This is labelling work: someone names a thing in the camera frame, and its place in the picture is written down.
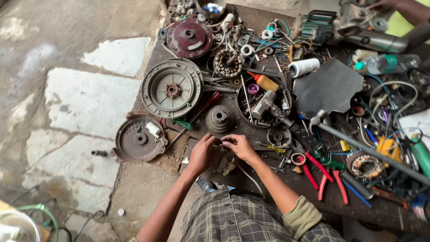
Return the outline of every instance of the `orange bottle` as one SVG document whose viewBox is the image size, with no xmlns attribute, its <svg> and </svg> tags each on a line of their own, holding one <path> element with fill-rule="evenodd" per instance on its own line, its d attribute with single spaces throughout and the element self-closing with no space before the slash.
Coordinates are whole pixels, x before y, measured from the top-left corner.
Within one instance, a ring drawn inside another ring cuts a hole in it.
<svg viewBox="0 0 430 242">
<path fill-rule="evenodd" d="M 266 77 L 265 75 L 256 75 L 252 72 L 248 72 L 251 76 L 254 77 L 254 80 L 257 82 L 258 86 L 261 86 L 266 91 L 274 91 L 276 92 L 279 88 L 279 85 L 274 81 Z"/>
</svg>

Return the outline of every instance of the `green cable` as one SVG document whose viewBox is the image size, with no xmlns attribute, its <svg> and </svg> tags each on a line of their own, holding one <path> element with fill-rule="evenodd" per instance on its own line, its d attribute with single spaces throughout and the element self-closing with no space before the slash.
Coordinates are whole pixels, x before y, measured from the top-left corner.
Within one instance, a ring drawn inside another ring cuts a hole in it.
<svg viewBox="0 0 430 242">
<path fill-rule="evenodd" d="M 56 233 L 56 237 L 57 237 L 55 242 L 58 242 L 58 223 L 57 223 L 57 220 L 55 220 L 54 215 L 48 210 L 48 208 L 46 208 L 45 205 L 43 205 L 43 204 L 27 205 L 27 206 L 22 206 L 22 207 L 16 208 L 16 210 L 18 210 L 18 211 L 27 210 L 27 209 L 38 209 L 38 210 L 45 212 L 47 215 L 49 215 L 51 217 L 52 221 L 54 222 L 55 233 Z"/>
<path fill-rule="evenodd" d="M 285 28 L 287 28 L 287 36 L 290 36 L 290 30 L 288 29 L 288 26 L 284 23 L 284 21 L 282 21 L 282 19 L 279 20 L 285 25 Z"/>
</svg>

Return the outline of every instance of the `water bottle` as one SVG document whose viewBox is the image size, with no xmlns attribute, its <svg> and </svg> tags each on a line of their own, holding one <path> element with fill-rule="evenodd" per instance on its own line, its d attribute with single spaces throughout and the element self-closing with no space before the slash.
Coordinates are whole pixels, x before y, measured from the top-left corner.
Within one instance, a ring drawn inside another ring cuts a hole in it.
<svg viewBox="0 0 430 242">
<path fill-rule="evenodd" d="M 418 68 L 421 59 L 415 54 L 382 55 L 367 57 L 355 64 L 359 72 L 367 72 L 373 75 L 403 73 L 411 68 Z"/>
</svg>

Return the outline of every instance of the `shoe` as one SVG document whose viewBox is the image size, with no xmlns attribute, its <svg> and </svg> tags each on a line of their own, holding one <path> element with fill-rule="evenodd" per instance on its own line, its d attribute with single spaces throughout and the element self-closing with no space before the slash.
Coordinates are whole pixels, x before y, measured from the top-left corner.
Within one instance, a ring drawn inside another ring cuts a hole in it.
<svg viewBox="0 0 430 242">
<path fill-rule="evenodd" d="M 210 181 L 208 181 L 208 180 L 205 180 L 205 179 L 203 179 L 203 178 L 199 178 L 197 181 L 197 184 L 199 185 L 199 187 L 200 187 L 200 189 L 204 192 L 204 193 L 208 193 L 208 192 L 210 192 L 212 189 L 214 189 L 214 190 L 216 190 L 217 188 L 216 188 L 216 186 L 212 183 L 212 182 L 210 182 Z"/>
</svg>

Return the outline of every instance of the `dirty floor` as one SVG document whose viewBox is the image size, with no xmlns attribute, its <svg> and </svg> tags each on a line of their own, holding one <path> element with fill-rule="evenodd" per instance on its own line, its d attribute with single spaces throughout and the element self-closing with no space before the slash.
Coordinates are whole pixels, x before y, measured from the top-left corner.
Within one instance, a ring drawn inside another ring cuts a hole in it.
<svg viewBox="0 0 430 242">
<path fill-rule="evenodd" d="M 133 107 L 155 31 L 164 22 L 161 2 L 9 0 L 0 7 L 2 200 L 38 184 L 15 205 L 56 197 L 49 207 L 73 234 L 93 213 L 107 214 L 89 223 L 82 241 L 136 235 L 177 179 L 189 137 L 145 164 L 120 165 L 90 152 L 110 151 Z M 316 0 L 227 2 L 290 16 L 338 7 L 336 0 L 324 6 Z M 167 132 L 170 140 L 175 135 Z M 194 185 L 169 241 L 180 240 L 182 217 L 200 195 Z"/>
</svg>

